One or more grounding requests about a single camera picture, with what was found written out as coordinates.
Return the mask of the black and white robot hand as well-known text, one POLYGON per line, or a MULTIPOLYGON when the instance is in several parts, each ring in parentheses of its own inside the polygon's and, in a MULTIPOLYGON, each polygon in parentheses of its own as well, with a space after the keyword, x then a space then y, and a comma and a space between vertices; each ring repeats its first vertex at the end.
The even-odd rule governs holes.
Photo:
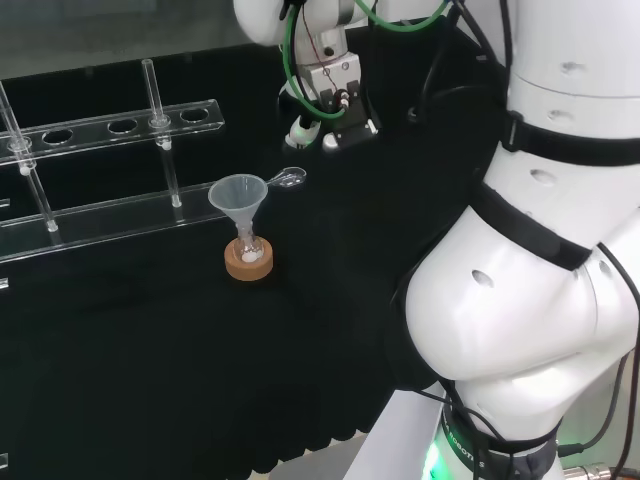
POLYGON ((323 65, 301 66, 293 80, 302 82, 304 93, 316 109, 333 113, 345 106, 347 110, 333 120, 314 119, 296 98, 291 86, 285 85, 281 98, 291 100, 299 109, 284 137, 287 147, 302 150, 320 145, 325 152, 333 153, 376 138, 380 124, 361 84, 358 55, 348 52, 323 65))

